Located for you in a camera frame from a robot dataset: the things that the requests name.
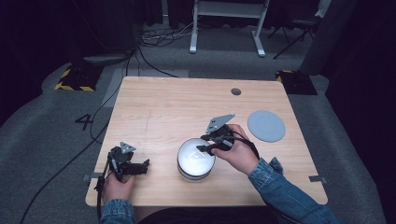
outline cable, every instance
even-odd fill
[[[125,68],[125,65],[126,65],[126,67],[127,67],[125,76],[128,77],[128,64],[129,64],[129,61],[131,60],[131,57],[132,57],[132,55],[130,54],[130,55],[129,55],[129,58],[128,58],[128,61],[125,62],[124,66],[123,66],[122,69],[121,69],[121,76],[122,76],[122,77],[123,77],[122,72],[123,72],[123,70],[124,70],[124,68]],[[97,113],[99,112],[99,110],[102,109],[102,107],[103,107],[103,106],[104,106],[104,105],[105,105],[105,104],[117,93],[117,91],[119,90],[119,88],[120,88],[120,86],[121,86],[121,83],[122,83],[122,79],[121,79],[121,82],[120,82],[119,86],[116,88],[116,90],[113,92],[113,94],[111,94],[110,97],[108,97],[108,99],[107,99],[104,103],[102,103],[102,105],[99,106],[99,108],[98,108],[98,109],[96,110],[96,112],[93,114],[92,123],[91,123],[91,126],[90,126],[90,136],[91,136],[91,139],[94,139],[94,138],[93,138],[93,134],[92,134],[92,125],[93,125],[93,122],[94,122],[94,120],[95,120],[96,114],[97,114]]]
[[[190,30],[192,29],[191,28],[192,25],[193,25],[193,23],[190,23],[189,25],[185,26],[183,29],[181,29],[179,31],[174,31],[174,32],[171,32],[171,33],[168,33],[168,34],[166,34],[166,31],[168,29],[164,29],[163,33],[160,34],[160,35],[156,34],[156,31],[159,31],[159,30],[148,30],[148,31],[145,31],[145,32],[149,32],[150,34],[146,35],[146,36],[145,36],[145,34],[142,34],[142,37],[141,37],[142,45],[145,46],[145,47],[149,47],[149,48],[165,47],[167,45],[172,44],[175,40],[181,39],[181,38],[183,38],[186,35],[191,35],[192,32],[190,32]],[[147,40],[152,40],[152,39],[157,39],[157,43],[148,43],[147,42]],[[167,40],[167,41],[170,41],[170,42],[168,42],[166,44],[163,44],[163,45],[160,45],[160,43],[162,43],[164,40]]]
[[[104,178],[104,176],[106,175],[107,167],[108,167],[108,158],[106,160],[105,170],[103,171],[102,175],[100,175],[98,177],[98,181],[97,181],[96,187],[94,188],[98,192],[97,197],[96,197],[96,215],[98,216],[99,223],[101,223],[100,218],[102,217],[102,193],[103,193],[103,188],[104,188],[106,179],[113,173],[113,172],[110,172],[110,174],[106,178]]]
[[[137,59],[137,54],[134,55],[137,60],[137,76],[140,77],[140,61]]]
[[[30,207],[32,206],[33,202],[35,201],[35,199],[38,197],[38,195],[41,193],[41,191],[43,191],[43,189],[56,177],[58,176],[64,169],[66,169],[75,159],[77,159],[83,152],[85,152],[94,142],[97,138],[99,138],[99,136],[102,134],[102,132],[105,131],[106,127],[108,125],[107,124],[102,128],[102,130],[99,132],[99,134],[96,135],[94,140],[91,140],[91,142],[85,146],[75,157],[73,157],[73,159],[71,159],[64,167],[62,167],[55,175],[53,175],[44,185],[43,187],[41,187],[41,189],[35,194],[35,196],[33,197],[33,199],[29,202],[29,205],[27,206],[27,208],[25,209],[23,216],[21,218],[20,224],[23,223],[23,221],[26,218],[27,213],[29,212]]]
[[[146,60],[145,56],[144,56],[143,53],[142,53],[142,50],[141,50],[140,48],[138,48],[138,49],[139,49],[139,51],[140,51],[140,55],[142,55],[143,61],[145,61],[145,63],[148,64],[150,67],[152,67],[154,70],[156,70],[156,71],[158,71],[158,72],[161,72],[161,73],[164,73],[164,74],[168,75],[169,77],[177,77],[177,76],[174,76],[174,75],[169,74],[169,73],[167,73],[167,72],[161,71],[160,69],[158,69],[158,68],[154,67],[153,65],[151,65],[151,64]]]
[[[233,140],[238,140],[241,141],[243,143],[245,143],[248,147],[250,147],[250,149],[253,151],[254,155],[256,156],[256,158],[259,160],[260,159],[260,155],[259,155],[259,151],[257,150],[256,146],[254,145],[254,143],[250,142],[249,140],[247,140],[244,136],[242,136],[241,134],[239,134],[242,138],[240,137],[235,137],[235,136],[223,136],[224,139],[233,139]]]

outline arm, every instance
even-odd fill
[[[134,224],[134,209],[129,199],[135,178],[136,176],[132,175],[125,183],[122,183],[114,174],[108,176],[102,194],[104,205],[101,223]]]
[[[229,126],[248,139],[239,125]],[[258,160],[244,143],[235,141],[230,151],[214,148],[212,153],[246,174],[262,199],[286,216],[302,223],[340,223],[328,207],[316,203],[283,175],[274,171],[264,159]]]

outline person's left hand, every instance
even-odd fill
[[[120,182],[114,174],[110,174],[105,182],[102,200],[106,203],[113,199],[123,199],[129,201],[132,195],[132,188],[134,186],[134,181],[136,180],[135,175],[129,176],[129,179]]]

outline hand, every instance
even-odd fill
[[[244,130],[241,128],[241,126],[237,124],[229,124],[228,126],[233,132],[236,132],[233,134],[235,137],[243,136],[248,140],[248,137],[245,134]],[[233,166],[233,168],[235,168],[236,170],[246,175],[250,175],[250,173],[256,167],[257,163],[259,163],[259,159],[257,159],[257,157],[254,155],[251,148],[248,147],[248,145],[246,145],[245,143],[238,140],[235,140],[233,142],[233,147],[229,151],[223,151],[218,148],[213,148],[211,152],[217,157],[224,159],[225,161],[230,163],[231,166]]]
[[[110,174],[107,177],[103,188],[103,203],[106,203],[112,199],[123,199],[129,201],[132,195],[132,188],[134,186],[135,180],[136,176],[131,175],[126,181],[120,182],[116,178],[115,174]]]

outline metal stand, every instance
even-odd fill
[[[243,4],[195,0],[190,53],[196,53],[197,51],[198,15],[205,15],[259,19],[257,30],[251,33],[259,56],[264,57],[265,51],[260,41],[260,32],[262,31],[262,23],[264,22],[269,2],[270,0],[266,0],[264,4]]]

